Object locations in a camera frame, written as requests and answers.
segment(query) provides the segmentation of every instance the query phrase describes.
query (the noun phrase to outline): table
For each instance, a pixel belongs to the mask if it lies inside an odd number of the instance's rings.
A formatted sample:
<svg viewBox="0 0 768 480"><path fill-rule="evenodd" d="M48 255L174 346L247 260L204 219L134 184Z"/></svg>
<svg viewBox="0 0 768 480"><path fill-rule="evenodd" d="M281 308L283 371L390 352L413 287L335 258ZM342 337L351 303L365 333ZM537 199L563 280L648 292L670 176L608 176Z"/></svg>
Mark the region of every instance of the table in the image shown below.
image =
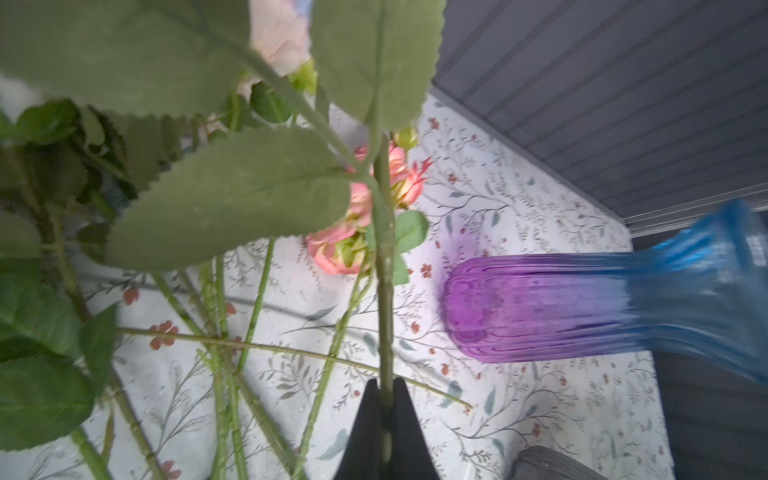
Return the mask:
<svg viewBox="0 0 768 480"><path fill-rule="evenodd" d="M338 111L333 123L352 145L363 133ZM406 254L411 283L396 287L396 372L475 406L409 387L440 475L453 480L503 478L529 445L546 445L612 479L673 478L664 417L650 353L554 362L486 365L462 355L442 331L439 296L458 263L481 255L627 251L627 229L554 181L435 98L420 117L411 161L435 162L417 203L429 238ZM227 255L231 336L242 336L263 268L266 242ZM144 276L80 263L94 311L121 302L120 322L185 327ZM276 244L266 309L255 341L327 353L333 324L352 278L315 267L300 238ZM376 302L369 295L353 318L343 356L378 365ZM203 480L213 461L214 401L198 345L176 341L155 350L147 337L121 339L115 365L169 478ZM247 372L262 401L294 445L301 438L323 362L252 351ZM370 373L336 366L311 443L306 471L332 478ZM251 478L287 478L250 412L241 406ZM85 424L101 445L107 406ZM68 439L3 453L3 478L90 478ZM148 478L127 426L116 415L110 470L116 480ZM235 478L230 458L230 478Z"/></svg>

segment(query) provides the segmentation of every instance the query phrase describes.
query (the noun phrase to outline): tablecloth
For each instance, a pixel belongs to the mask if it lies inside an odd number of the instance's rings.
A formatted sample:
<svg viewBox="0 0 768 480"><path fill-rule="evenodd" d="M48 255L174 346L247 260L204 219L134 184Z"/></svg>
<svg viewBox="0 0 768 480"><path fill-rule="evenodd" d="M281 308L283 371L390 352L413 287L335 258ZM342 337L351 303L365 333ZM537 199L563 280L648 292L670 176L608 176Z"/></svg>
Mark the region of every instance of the tablecloth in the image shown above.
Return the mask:
<svg viewBox="0 0 768 480"><path fill-rule="evenodd" d="M352 146L364 142L364 131L342 113L333 112L333 123ZM433 97L424 105L418 130L420 143L409 159L434 162L416 204L432 226L425 244L405 254L410 284L395 290L396 373L474 406L409 387L439 474L446 480L503 478L520 450L546 445L611 479L673 478L650 353L482 364L456 349L439 318L442 284L463 260L627 251L627 229ZM227 254L231 336L246 330L265 252L266 241L260 240ZM119 302L123 325L148 329L165 323L186 332L144 275L76 261L94 311ZM317 268L301 238L279 239L255 340L327 353L352 281ZM376 301L369 294L351 321L342 356L377 366L377 342ZM198 348L180 340L151 345L147 337L124 337L114 359L174 480L207 478L214 457L211 376L197 359ZM249 356L248 379L293 445L299 444L322 365L318 359L258 350ZM370 375L351 366L334 368L306 463L311 479L333 477ZM108 403L98 406L85 424L97 447L110 411ZM288 478L245 405L240 411L250 477ZM115 432L109 463L114 478L149 478L119 413ZM9 479L91 477L67 438L2 453L0 465L0 476ZM231 457L228 475L235 478Z"/></svg>

